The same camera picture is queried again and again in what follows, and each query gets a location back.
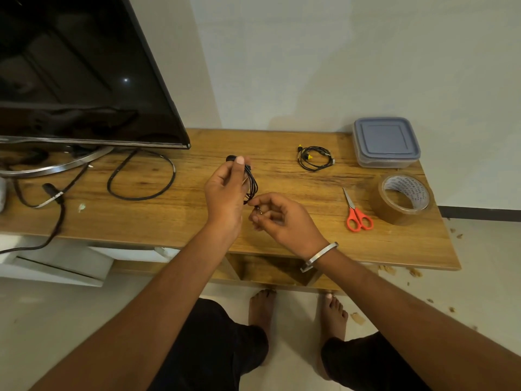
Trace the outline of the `white drawer front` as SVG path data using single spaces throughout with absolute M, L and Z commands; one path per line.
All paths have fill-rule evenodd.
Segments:
M 180 250 L 172 248 L 156 247 L 153 249 L 116 249 L 89 247 L 89 249 L 119 261 L 167 263 L 174 258 Z

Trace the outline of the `red-handled scissors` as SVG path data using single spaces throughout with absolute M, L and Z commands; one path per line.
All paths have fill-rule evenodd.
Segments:
M 346 188 L 342 188 L 348 203 L 348 216 L 346 220 L 347 229 L 351 232 L 359 232 L 361 230 L 372 230 L 374 228 L 373 220 L 365 215 L 355 203 L 352 201 Z

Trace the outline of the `person's left hand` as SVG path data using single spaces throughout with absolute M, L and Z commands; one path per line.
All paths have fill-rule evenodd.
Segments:
M 251 164 L 249 157 L 244 158 L 245 166 L 249 166 Z M 205 184 L 204 193 L 207 206 L 206 224 L 221 235 L 235 240 L 242 227 L 245 196 L 239 197 L 230 189 L 232 163 L 233 161 L 227 161 L 215 170 Z M 246 195 L 249 190 L 246 177 L 244 183 Z

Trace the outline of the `black flat-screen television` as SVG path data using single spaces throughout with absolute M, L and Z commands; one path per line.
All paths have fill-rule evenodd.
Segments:
M 0 0 L 0 143 L 191 147 L 130 0 Z

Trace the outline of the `grey-lidded plastic container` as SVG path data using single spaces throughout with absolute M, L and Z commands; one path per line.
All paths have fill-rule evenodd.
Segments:
M 402 169 L 421 157 L 413 127 L 402 117 L 357 119 L 353 143 L 357 162 L 364 168 Z

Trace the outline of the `brown packing tape roll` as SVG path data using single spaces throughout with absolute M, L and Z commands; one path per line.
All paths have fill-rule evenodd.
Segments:
M 428 214 L 434 204 L 434 195 L 417 177 L 395 172 L 372 179 L 368 202 L 375 216 L 382 221 L 409 226 Z

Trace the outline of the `person's right forearm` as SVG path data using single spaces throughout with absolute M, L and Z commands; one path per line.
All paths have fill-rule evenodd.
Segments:
M 366 267 L 333 244 L 313 265 L 353 300 L 433 391 L 521 391 L 521 356 Z

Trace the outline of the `person's foot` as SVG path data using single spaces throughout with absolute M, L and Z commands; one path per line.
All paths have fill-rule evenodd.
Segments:
M 252 296 L 249 303 L 248 325 L 257 326 L 271 339 L 272 318 L 275 308 L 277 292 L 272 289 L 263 289 Z
M 348 314 L 342 303 L 332 293 L 323 296 L 320 306 L 320 345 L 329 339 L 345 341 Z

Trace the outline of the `person's right hand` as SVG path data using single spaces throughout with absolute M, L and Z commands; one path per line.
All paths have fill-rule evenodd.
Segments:
M 284 207 L 253 207 L 249 220 L 256 230 L 266 232 L 295 256 L 310 260 L 329 242 L 303 205 L 284 197 Z

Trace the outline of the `person's left forearm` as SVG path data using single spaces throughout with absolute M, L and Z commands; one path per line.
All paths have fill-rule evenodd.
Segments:
M 146 391 L 239 229 L 207 222 L 134 299 L 30 391 Z

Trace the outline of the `person's left foot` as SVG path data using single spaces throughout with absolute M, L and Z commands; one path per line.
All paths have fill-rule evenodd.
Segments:
M 257 326 L 271 339 L 272 318 L 275 308 L 277 292 L 272 289 L 263 289 L 252 296 L 249 303 L 248 325 Z

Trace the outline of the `person's right foot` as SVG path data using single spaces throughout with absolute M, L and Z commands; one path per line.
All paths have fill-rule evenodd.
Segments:
M 320 306 L 320 345 L 329 339 L 345 341 L 348 314 L 342 303 L 332 293 L 323 296 Z

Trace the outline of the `wooden television cabinet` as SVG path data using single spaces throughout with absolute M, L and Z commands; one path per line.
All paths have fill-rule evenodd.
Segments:
M 242 130 L 190 130 L 190 150 L 154 150 L 164 153 L 176 167 L 173 185 L 147 201 L 124 201 L 107 192 L 109 176 L 127 153 L 114 150 L 93 162 L 65 196 L 66 215 L 59 238 L 106 243 L 123 248 L 182 248 L 203 226 L 206 206 L 203 187 L 230 154 L 249 156 L 258 194 L 275 191 L 303 204 L 330 242 L 375 273 L 383 265 L 412 270 L 460 270 L 449 232 L 431 199 L 427 211 L 410 226 L 382 221 L 374 214 L 373 193 L 385 169 L 361 168 L 351 136 L 346 133 L 295 133 Z M 297 144 L 315 144 L 333 152 L 335 165 L 322 171 L 303 170 L 297 163 Z M 145 197 L 161 190 L 171 178 L 170 165 L 160 157 L 139 153 L 117 174 L 115 194 Z M 345 225 L 346 188 L 355 205 L 374 220 L 369 231 L 351 232 Z M 34 210 L 9 193 L 0 214 L 0 234 L 49 236 L 59 216 L 56 204 Z M 252 229 L 244 208 L 242 231 L 226 260 L 235 280 L 268 285 L 340 290 L 327 276 L 310 270 L 301 273 L 302 261 L 263 232 Z

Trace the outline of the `person's black shorts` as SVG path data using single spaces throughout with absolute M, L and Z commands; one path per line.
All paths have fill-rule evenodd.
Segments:
M 257 326 L 236 323 L 217 302 L 199 298 L 147 391 L 239 391 L 261 366 L 269 342 Z M 353 391 L 432 391 L 381 332 L 320 346 L 325 376 Z

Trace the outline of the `silver curved television stand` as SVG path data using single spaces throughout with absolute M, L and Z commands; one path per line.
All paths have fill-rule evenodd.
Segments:
M 97 149 L 88 155 L 76 158 L 68 163 L 39 167 L 37 169 L 30 169 L 30 170 L 0 170 L 0 177 L 13 178 L 13 179 L 25 179 L 25 178 L 35 178 L 35 177 L 44 177 L 44 176 L 48 176 L 48 175 L 53 175 L 53 174 L 68 171 L 68 170 L 71 170 L 71 169 L 74 169 L 74 168 L 77 168 L 80 166 L 88 165 L 92 161 L 95 161 L 95 160 L 109 154 L 113 150 L 114 150 L 113 146 L 103 146 L 100 149 Z

